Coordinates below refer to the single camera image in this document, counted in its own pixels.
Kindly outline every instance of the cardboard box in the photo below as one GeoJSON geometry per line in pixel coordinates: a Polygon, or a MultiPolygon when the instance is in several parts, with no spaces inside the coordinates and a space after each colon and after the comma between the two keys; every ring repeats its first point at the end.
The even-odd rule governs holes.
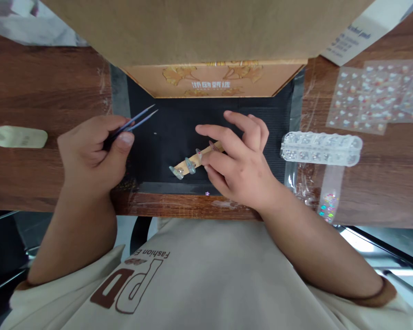
{"type": "Polygon", "coordinates": [[[413,0],[376,0],[321,55],[345,65],[394,29],[412,6],[413,0]]]}
{"type": "Polygon", "coordinates": [[[373,0],[43,2],[113,65],[164,98],[273,96],[373,0]]]}
{"type": "Polygon", "coordinates": [[[128,66],[122,70],[154,98],[270,97],[307,60],[128,66]]]}

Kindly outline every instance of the wrist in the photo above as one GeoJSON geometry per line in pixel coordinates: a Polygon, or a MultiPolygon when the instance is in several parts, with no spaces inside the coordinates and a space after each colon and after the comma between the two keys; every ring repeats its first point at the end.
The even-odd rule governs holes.
{"type": "Polygon", "coordinates": [[[277,215],[287,206],[291,195],[292,193],[288,188],[275,180],[269,190],[269,197],[266,199],[266,202],[260,208],[257,208],[256,211],[262,217],[277,215]]]}
{"type": "Polygon", "coordinates": [[[81,202],[92,202],[105,198],[110,199],[110,190],[95,189],[92,186],[65,181],[61,188],[60,196],[68,196],[81,202]]]}

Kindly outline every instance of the sleeve cuff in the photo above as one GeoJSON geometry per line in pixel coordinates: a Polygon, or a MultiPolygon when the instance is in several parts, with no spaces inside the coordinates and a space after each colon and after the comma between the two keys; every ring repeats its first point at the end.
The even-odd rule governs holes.
{"type": "Polygon", "coordinates": [[[374,296],[371,296],[369,298],[345,298],[347,300],[350,300],[356,305],[359,306],[364,306],[364,307],[383,307],[387,305],[390,301],[396,298],[397,291],[393,284],[389,282],[388,279],[385,277],[381,276],[383,286],[381,290],[375,294],[374,296]]]}

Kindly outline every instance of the clear plastic container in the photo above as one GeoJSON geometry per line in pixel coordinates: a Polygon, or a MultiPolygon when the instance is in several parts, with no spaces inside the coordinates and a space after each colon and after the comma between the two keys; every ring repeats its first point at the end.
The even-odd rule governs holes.
{"type": "Polygon", "coordinates": [[[300,163],[354,166],[363,141],[355,135],[289,132],[281,144],[281,157],[300,163]]]}

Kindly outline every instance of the finger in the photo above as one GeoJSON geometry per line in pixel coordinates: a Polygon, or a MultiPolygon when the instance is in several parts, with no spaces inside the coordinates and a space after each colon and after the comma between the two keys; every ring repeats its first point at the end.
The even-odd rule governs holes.
{"type": "Polygon", "coordinates": [[[236,125],[244,132],[242,141],[251,150],[260,150],[260,131],[261,128],[251,118],[238,112],[226,110],[223,113],[225,119],[231,124],[236,125]]]}
{"type": "Polygon", "coordinates": [[[107,166],[110,171],[124,171],[127,156],[132,148],[134,135],[130,132],[122,132],[113,141],[110,151],[107,154],[102,166],[107,166]]]}
{"type": "Polygon", "coordinates": [[[83,123],[79,130],[79,142],[82,145],[101,143],[108,138],[111,131],[117,130],[128,122],[128,118],[120,115],[101,115],[83,123]]]}
{"type": "Polygon", "coordinates": [[[107,151],[99,150],[91,153],[83,154],[82,157],[88,162],[91,167],[98,166],[107,156],[107,151]]]}
{"type": "Polygon", "coordinates": [[[234,159],[245,157],[248,150],[242,140],[230,128],[218,125],[197,125],[196,132],[222,142],[226,153],[234,159]]]}
{"type": "Polygon", "coordinates": [[[263,151],[265,149],[266,142],[268,142],[268,137],[269,137],[268,126],[263,120],[255,117],[254,115],[248,115],[248,117],[251,118],[251,120],[254,121],[257,125],[260,126],[260,129],[261,129],[260,150],[263,151]]]}
{"type": "Polygon", "coordinates": [[[205,166],[205,170],[208,173],[208,179],[210,179],[212,185],[221,193],[223,196],[231,198],[231,191],[226,184],[225,178],[222,174],[217,172],[212,166],[205,166]]]}
{"type": "Polygon", "coordinates": [[[228,176],[233,173],[236,161],[221,152],[210,151],[202,155],[202,165],[211,165],[223,176],[228,176]]]}
{"type": "Polygon", "coordinates": [[[120,128],[130,120],[129,118],[120,115],[101,115],[95,117],[95,119],[98,120],[98,125],[108,132],[120,128]]]}

